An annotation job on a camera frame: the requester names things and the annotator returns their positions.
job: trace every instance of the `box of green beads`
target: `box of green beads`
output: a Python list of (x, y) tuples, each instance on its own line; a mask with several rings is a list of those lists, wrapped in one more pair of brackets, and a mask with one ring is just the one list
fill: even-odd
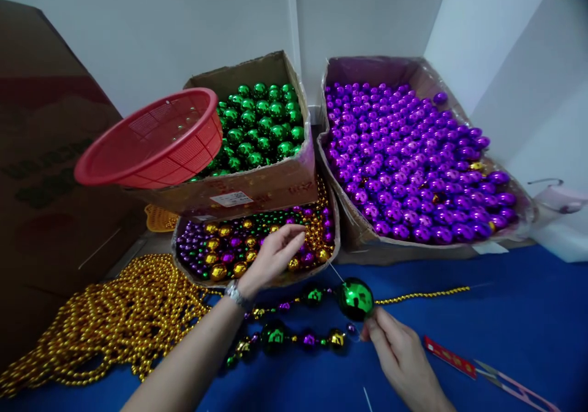
[(317, 200), (306, 96), (283, 51), (192, 77), (184, 86), (219, 97), (223, 145), (191, 180), (135, 197), (201, 222)]

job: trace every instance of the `label sticker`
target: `label sticker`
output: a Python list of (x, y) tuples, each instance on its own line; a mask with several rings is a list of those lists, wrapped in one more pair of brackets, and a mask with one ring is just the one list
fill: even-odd
[(248, 204), (253, 202), (253, 199), (249, 198), (243, 192), (227, 193), (226, 195), (218, 195), (211, 197), (211, 199), (222, 205), (223, 207), (235, 207), (237, 205)]

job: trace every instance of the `left hand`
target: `left hand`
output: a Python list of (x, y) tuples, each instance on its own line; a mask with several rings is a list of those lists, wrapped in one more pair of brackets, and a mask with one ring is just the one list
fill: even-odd
[(239, 291), (253, 299), (258, 291), (288, 267), (288, 262), (304, 244), (306, 227), (286, 224), (263, 241), (251, 267), (239, 281)]

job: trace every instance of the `wristwatch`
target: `wristwatch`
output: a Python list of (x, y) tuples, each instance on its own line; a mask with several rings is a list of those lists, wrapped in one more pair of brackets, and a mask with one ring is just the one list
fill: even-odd
[(253, 309), (253, 301), (245, 298), (237, 289), (237, 280), (231, 280), (225, 290), (225, 296), (229, 296), (235, 301), (237, 305), (243, 308), (245, 311), (251, 311)]

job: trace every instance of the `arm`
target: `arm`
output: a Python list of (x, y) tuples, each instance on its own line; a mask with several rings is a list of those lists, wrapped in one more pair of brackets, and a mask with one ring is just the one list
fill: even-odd
[[(271, 233), (237, 289), (252, 301), (259, 290), (283, 272), (304, 242), (302, 225), (284, 225)], [(217, 375), (241, 322), (244, 310), (222, 298), (174, 347), (139, 386), (123, 412), (192, 412)]]

